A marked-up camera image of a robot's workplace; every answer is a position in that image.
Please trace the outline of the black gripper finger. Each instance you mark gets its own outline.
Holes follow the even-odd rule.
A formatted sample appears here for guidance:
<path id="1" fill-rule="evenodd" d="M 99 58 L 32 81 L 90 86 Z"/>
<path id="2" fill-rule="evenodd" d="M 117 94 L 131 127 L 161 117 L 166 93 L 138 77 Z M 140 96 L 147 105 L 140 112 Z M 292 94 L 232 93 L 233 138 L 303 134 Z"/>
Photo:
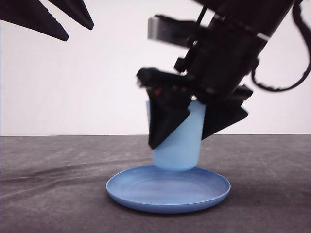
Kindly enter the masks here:
<path id="1" fill-rule="evenodd" d="M 0 19 L 62 41 L 69 38 L 62 25 L 38 0 L 2 0 Z"/>
<path id="2" fill-rule="evenodd" d="M 83 27 L 92 30 L 94 22 L 87 10 L 83 0 L 49 0 L 51 4 L 56 6 L 67 16 L 78 22 Z M 41 31 L 64 31 L 63 26 L 56 19 L 43 19 Z"/>

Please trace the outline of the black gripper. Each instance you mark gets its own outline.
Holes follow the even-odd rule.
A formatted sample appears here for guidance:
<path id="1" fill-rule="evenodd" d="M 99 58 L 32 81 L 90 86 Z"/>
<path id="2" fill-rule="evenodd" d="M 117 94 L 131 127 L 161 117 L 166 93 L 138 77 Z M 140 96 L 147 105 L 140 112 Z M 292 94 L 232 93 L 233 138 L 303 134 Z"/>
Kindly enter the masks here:
<path id="1" fill-rule="evenodd" d="M 176 73 L 144 67 L 137 72 L 150 104 L 148 144 L 158 147 L 190 115 L 191 97 L 208 103 L 202 140 L 245 119 L 242 107 L 251 95 L 239 83 L 250 73 L 260 52 L 260 39 L 248 36 L 182 38 L 159 41 L 188 48 L 176 60 Z"/>

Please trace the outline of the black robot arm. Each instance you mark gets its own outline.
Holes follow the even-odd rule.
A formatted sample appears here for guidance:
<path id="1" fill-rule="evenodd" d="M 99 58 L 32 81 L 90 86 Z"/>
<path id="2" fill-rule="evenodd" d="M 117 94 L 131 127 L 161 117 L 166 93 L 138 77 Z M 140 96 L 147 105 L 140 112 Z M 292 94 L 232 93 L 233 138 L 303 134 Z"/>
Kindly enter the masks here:
<path id="1" fill-rule="evenodd" d="M 252 91 L 241 80 L 257 61 L 291 0 L 204 0 L 215 12 L 208 26 L 163 15 L 148 20 L 148 38 L 189 48 L 176 73 L 142 68 L 138 82 L 150 98 L 149 146 L 159 146 L 189 115 L 191 98 L 206 105 L 202 138 L 247 117 Z"/>

